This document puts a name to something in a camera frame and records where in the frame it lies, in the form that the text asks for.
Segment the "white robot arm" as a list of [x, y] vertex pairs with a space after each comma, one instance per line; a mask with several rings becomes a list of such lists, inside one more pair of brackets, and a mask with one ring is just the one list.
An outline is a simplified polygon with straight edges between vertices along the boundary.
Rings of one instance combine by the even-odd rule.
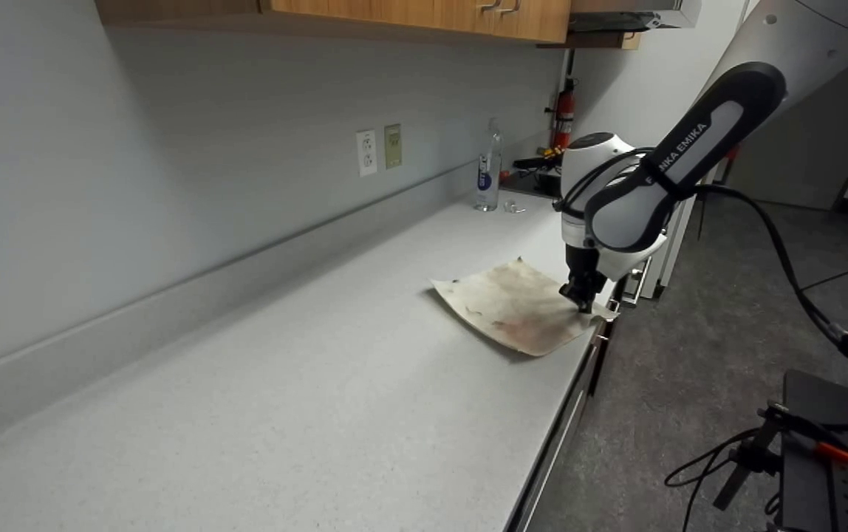
[[559, 294], [594, 315], [606, 284], [622, 281], [668, 245], [680, 201], [748, 136], [848, 68], [848, 0], [755, 0], [708, 83], [649, 149], [587, 133], [565, 153]]

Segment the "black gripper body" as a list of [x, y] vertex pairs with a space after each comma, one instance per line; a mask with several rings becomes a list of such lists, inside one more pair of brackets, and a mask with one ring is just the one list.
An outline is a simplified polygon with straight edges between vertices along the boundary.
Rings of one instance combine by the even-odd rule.
[[597, 270], [597, 248], [565, 248], [566, 281], [560, 284], [560, 297], [574, 303], [582, 315], [591, 312], [597, 294], [606, 284], [606, 275]]

